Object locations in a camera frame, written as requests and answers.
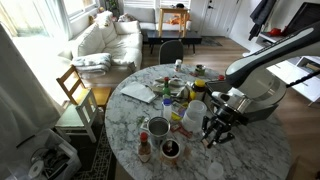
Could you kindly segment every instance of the round marble table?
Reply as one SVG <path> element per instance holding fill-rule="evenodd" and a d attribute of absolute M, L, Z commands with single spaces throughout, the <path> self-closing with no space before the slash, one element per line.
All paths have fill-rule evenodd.
<path fill-rule="evenodd" d="M 247 126 L 233 127 L 235 139 L 207 149 L 201 142 L 201 133 L 187 139 L 179 132 L 170 132 L 168 138 L 176 139 L 182 147 L 177 165 L 162 163 L 159 150 L 152 148 L 152 157 L 142 163 L 137 155 L 141 117 L 153 118 L 161 115 L 161 98 L 150 104 L 120 93 L 133 81 L 152 85 L 159 77 L 177 76 L 185 81 L 196 78 L 189 73 L 194 66 L 182 65 L 181 72 L 174 71 L 173 64 L 158 65 L 140 70 L 123 82 L 112 93 L 106 109 L 105 125 L 109 144 L 124 169 L 137 180 L 141 179 L 208 179 L 207 169 L 212 161 L 223 165 L 224 178 L 242 179 L 285 179 L 290 167 L 290 148 L 279 121 L 270 116 Z M 208 81 L 218 76 L 206 69 Z"/>

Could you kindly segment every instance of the chair backrest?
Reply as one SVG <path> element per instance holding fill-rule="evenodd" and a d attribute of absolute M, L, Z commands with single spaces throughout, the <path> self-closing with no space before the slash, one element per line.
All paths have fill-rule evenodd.
<path fill-rule="evenodd" d="M 73 65 L 71 65 L 70 68 L 56 80 L 68 96 L 70 102 L 74 105 L 78 105 L 78 102 L 74 98 L 74 94 L 80 88 L 80 86 L 82 89 L 84 89 L 85 86 L 80 76 L 78 75 L 77 69 Z"/>
<path fill-rule="evenodd" d="M 76 110 L 85 126 L 92 124 L 99 112 L 99 108 L 91 89 L 87 91 L 84 99 L 76 106 Z"/>
<path fill-rule="evenodd" d="M 171 40 L 160 46 L 159 64 L 175 63 L 177 59 L 183 60 L 183 44 L 179 40 Z"/>

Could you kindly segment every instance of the black chair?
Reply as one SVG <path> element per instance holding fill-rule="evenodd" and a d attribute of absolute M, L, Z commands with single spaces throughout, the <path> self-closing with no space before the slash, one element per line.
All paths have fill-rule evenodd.
<path fill-rule="evenodd" d="M 159 51 L 159 64 L 175 63 L 177 59 L 183 60 L 183 44 L 179 40 L 163 43 Z"/>

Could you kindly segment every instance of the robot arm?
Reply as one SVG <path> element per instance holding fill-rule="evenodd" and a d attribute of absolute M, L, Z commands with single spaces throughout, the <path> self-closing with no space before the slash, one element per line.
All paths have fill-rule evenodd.
<path fill-rule="evenodd" d="M 236 122 L 245 125 L 250 122 L 245 117 L 247 114 L 260 113 L 265 109 L 272 113 L 285 95 L 286 85 L 266 68 L 304 55 L 320 56 L 320 22 L 232 63 L 226 70 L 226 82 L 233 88 L 228 94 L 212 93 L 215 101 L 219 102 L 216 103 L 218 107 L 212 118 L 205 117 L 203 120 L 202 139 L 215 132 L 207 147 L 233 139 L 234 136 L 229 133 L 231 127 Z M 226 132 L 227 137 L 220 139 Z"/>

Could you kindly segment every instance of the napkin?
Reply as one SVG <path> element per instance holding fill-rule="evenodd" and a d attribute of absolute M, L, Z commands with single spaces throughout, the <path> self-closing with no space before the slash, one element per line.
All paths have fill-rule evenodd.
<path fill-rule="evenodd" d="M 120 92 L 146 103 L 150 103 L 157 97 L 150 87 L 139 82 L 132 82 L 128 84 L 126 87 L 121 89 Z"/>

